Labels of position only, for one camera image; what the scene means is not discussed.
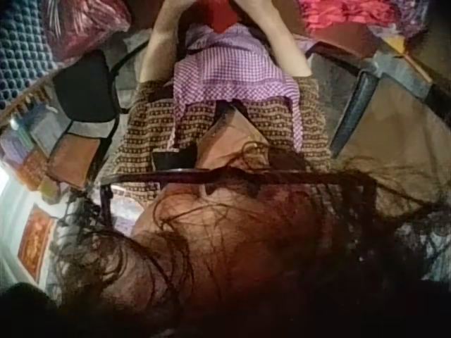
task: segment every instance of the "chair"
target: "chair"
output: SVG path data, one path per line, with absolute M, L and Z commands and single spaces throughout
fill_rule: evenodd
M 355 58 L 351 53 L 335 46 L 331 46 L 330 44 L 325 44 L 323 42 L 317 44 L 307 54 L 307 57 L 310 57 L 312 54 L 320 55 L 332 62 L 334 66 L 345 70 L 356 78 L 353 89 L 350 92 L 350 97 L 342 112 L 341 119 L 338 121 L 335 131 L 330 137 L 330 149 L 333 158 L 336 158 L 345 147 L 359 124 L 359 121 L 362 119 L 362 116 L 376 91 L 379 79 L 372 73 L 371 69 L 369 69 L 370 67 L 368 67 L 368 69 L 361 69 L 352 62 L 349 62 L 349 57 Z
M 71 119 L 49 159 L 47 175 L 84 191 L 95 179 L 118 129 L 120 113 L 105 55 L 96 50 L 84 55 L 76 64 L 54 78 L 56 95 L 64 113 Z M 85 137 L 71 132 L 74 122 L 107 123 L 114 121 L 107 137 Z

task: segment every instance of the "pink fabric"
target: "pink fabric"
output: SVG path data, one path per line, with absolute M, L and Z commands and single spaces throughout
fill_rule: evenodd
M 397 9 L 388 0 L 299 0 L 309 31 L 334 23 L 364 23 L 388 27 L 398 21 Z
M 186 106 L 197 102 L 263 101 L 284 96 L 291 104 L 294 147 L 300 151 L 299 88 L 274 64 L 249 28 L 237 24 L 220 35 L 207 26 L 196 26 L 187 33 L 187 46 L 189 51 L 198 52 L 175 65 L 176 122 L 183 117 Z

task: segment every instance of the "blue textured fabric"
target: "blue textured fabric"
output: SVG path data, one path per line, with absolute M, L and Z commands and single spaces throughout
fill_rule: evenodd
M 0 116 L 36 81 L 58 69 L 44 34 L 40 0 L 12 0 L 0 17 Z

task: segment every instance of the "garment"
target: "garment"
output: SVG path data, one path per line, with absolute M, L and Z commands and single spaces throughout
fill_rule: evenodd
M 364 23 L 388 27 L 398 22 L 396 7 L 389 0 L 299 0 L 309 31 L 334 23 Z
M 175 119 L 196 102 L 238 99 L 263 101 L 284 96 L 292 110 L 294 148 L 302 145 L 299 89 L 296 82 L 271 60 L 261 34 L 237 24 L 223 34 L 207 26 L 187 33 L 188 56 L 175 65 Z
M 426 29 L 430 0 L 390 0 L 397 7 L 400 19 L 398 30 L 407 39 Z
M 304 129 L 301 154 L 311 164 L 308 170 L 327 171 L 330 151 L 325 132 L 326 120 L 319 104 L 318 84 L 313 78 L 295 78 L 299 87 L 299 111 Z M 273 97 L 263 101 L 242 102 L 252 124 L 271 146 L 292 151 L 292 114 L 287 99 Z M 178 124 L 179 137 L 174 148 L 187 149 L 197 144 L 214 123 L 219 104 L 205 101 L 191 104 Z M 139 174 L 155 170 L 154 155 L 166 149 L 174 127 L 173 86 L 146 82 L 137 90 L 129 114 L 127 132 L 111 157 L 104 175 Z M 148 206 L 158 195 L 157 184 L 115 184 L 116 196 L 130 197 Z
M 225 32 L 240 19 L 228 0 L 200 0 L 197 5 L 204 23 L 217 33 Z

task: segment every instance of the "red picture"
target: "red picture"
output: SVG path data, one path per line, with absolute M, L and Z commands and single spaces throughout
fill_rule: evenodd
M 18 257 L 36 282 L 39 282 L 42 261 L 53 227 L 54 220 L 51 216 L 34 205 L 23 232 Z

